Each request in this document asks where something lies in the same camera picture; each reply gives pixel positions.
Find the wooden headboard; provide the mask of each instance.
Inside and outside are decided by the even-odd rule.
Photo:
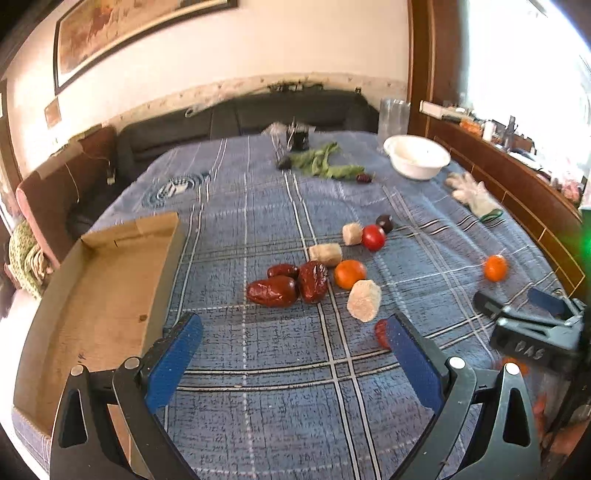
[[[485,183],[542,251],[566,293],[582,298],[586,282],[578,210],[521,162],[457,125],[431,118],[427,136]]]

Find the picture frame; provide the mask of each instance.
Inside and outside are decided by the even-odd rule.
[[[147,35],[237,7],[238,0],[80,0],[56,23],[54,93],[57,96],[102,60]]]
[[[61,122],[60,101],[58,97],[55,97],[53,101],[45,107],[44,112],[48,130]]]

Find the white cloth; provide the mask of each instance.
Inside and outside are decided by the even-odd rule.
[[[454,189],[452,196],[458,202],[470,207],[480,221],[487,222],[502,214],[499,204],[488,193],[484,182],[476,183],[470,173],[450,173],[445,184]]]

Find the blue plaid bedspread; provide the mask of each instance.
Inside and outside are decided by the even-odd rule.
[[[318,305],[289,309],[249,303],[246,285],[271,265],[306,261],[305,249],[341,242],[345,223],[398,225],[371,254],[344,247],[382,287],[378,318],[397,306],[444,351],[491,367],[492,324],[476,314],[481,288],[516,308],[532,285],[560,284],[540,251],[509,217],[481,224],[443,184],[398,175],[377,153],[376,136],[314,134],[318,147],[337,141],[331,163],[363,164],[369,185],[308,178],[274,167],[271,137],[217,140],[175,148],[103,214],[93,229],[174,210],[189,227],[171,295],[167,326],[186,311],[201,315],[203,343],[161,416],[180,452],[203,479],[389,478],[432,412],[418,402],[394,353],[346,309],[347,292],[332,287]],[[509,277],[491,284],[482,263],[504,255]],[[528,377],[537,393],[539,379]],[[444,469],[457,468],[476,416]]]

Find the plastic bowl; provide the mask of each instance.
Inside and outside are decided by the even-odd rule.
[[[415,135],[395,135],[384,142],[392,166],[413,180],[430,180],[449,165],[451,156],[438,143]]]

